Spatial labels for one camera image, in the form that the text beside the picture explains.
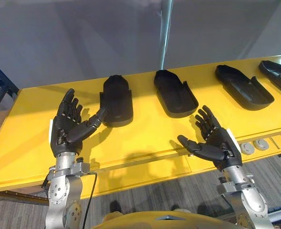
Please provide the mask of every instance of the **yellow table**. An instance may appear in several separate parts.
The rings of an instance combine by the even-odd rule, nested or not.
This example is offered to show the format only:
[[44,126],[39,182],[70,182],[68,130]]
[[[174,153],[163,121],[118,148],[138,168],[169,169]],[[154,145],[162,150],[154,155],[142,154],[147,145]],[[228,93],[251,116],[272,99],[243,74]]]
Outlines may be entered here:
[[[243,161],[281,153],[281,91],[258,69],[261,60],[281,63],[281,56],[220,62],[171,69],[188,85],[200,106],[207,105],[220,124],[230,128],[239,143],[266,138],[270,148]],[[259,82],[275,101],[259,111],[243,109],[215,77],[218,64],[238,68]],[[106,128],[83,142],[80,156],[98,171],[94,195],[191,175],[214,169],[211,162],[186,156],[177,136],[203,141],[190,117],[168,117],[154,89],[155,72],[126,75],[133,95],[134,120],[127,126]],[[69,88],[84,106],[83,120],[99,108],[99,92],[106,78],[22,89],[0,129],[0,191],[41,184],[55,158],[48,143],[49,120]],[[89,196],[93,177],[83,177],[82,198]]]

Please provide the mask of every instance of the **person's shoe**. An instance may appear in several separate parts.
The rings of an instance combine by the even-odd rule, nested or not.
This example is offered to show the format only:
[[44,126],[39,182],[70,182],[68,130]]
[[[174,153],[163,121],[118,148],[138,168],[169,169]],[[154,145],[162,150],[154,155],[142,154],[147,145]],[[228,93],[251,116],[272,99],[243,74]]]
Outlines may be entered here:
[[175,209],[178,209],[178,208],[180,208],[179,205],[174,204],[174,205],[172,205],[172,207],[171,207],[171,211],[174,211]]
[[121,212],[121,206],[117,200],[114,200],[113,202],[110,203],[110,212],[115,212],[115,211]]

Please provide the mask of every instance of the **gray carpet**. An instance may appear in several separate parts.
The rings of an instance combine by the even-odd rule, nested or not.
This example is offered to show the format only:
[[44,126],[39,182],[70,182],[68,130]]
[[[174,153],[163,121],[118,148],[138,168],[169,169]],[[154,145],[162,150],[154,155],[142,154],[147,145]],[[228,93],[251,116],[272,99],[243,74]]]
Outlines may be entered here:
[[[254,175],[269,209],[281,207],[281,157],[246,163],[244,167]],[[212,171],[93,198],[86,228],[101,223],[113,200],[121,204],[123,213],[170,210],[174,204],[213,217],[230,213],[231,208],[216,191],[220,175]],[[87,202],[82,201],[83,213]],[[0,201],[0,229],[43,229],[46,213],[46,206]]]

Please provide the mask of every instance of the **silver robotic arm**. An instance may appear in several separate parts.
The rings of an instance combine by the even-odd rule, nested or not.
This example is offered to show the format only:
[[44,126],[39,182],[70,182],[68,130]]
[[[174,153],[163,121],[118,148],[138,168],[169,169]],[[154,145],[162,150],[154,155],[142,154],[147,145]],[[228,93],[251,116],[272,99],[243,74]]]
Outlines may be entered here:
[[78,157],[82,140],[93,134],[105,116],[105,108],[89,120],[81,123],[82,106],[74,98],[70,89],[63,98],[57,115],[53,119],[51,148],[56,165],[49,168],[45,183],[50,181],[48,190],[49,209],[46,216],[46,229],[78,229],[82,215],[80,197],[82,192],[81,176],[95,174],[90,165]]
[[246,174],[242,166],[227,167],[223,175],[217,189],[231,203],[237,224],[250,229],[273,229],[268,205],[256,188],[253,175]]
[[255,186],[252,174],[242,167],[239,145],[230,130],[222,128],[207,106],[199,109],[196,125],[206,143],[196,143],[179,135],[180,143],[192,154],[213,161],[223,173],[218,192],[232,205],[237,224],[249,229],[273,229],[268,217],[267,203]]

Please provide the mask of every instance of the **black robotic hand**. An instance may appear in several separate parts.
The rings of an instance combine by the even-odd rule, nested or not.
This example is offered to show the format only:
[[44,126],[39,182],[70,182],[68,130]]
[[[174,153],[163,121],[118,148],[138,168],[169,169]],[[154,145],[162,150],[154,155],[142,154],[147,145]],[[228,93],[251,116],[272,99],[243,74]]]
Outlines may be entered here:
[[219,122],[207,106],[199,109],[195,118],[196,125],[200,128],[201,134],[206,143],[196,143],[179,135],[179,142],[195,156],[213,161],[215,167],[221,171],[229,166],[241,166],[241,153],[237,149],[228,132],[220,126]]
[[106,109],[101,107],[95,115],[81,123],[82,106],[77,107],[79,100],[73,97],[74,90],[69,89],[53,119],[50,146],[55,157],[62,152],[79,154],[82,141],[97,130],[106,115]]

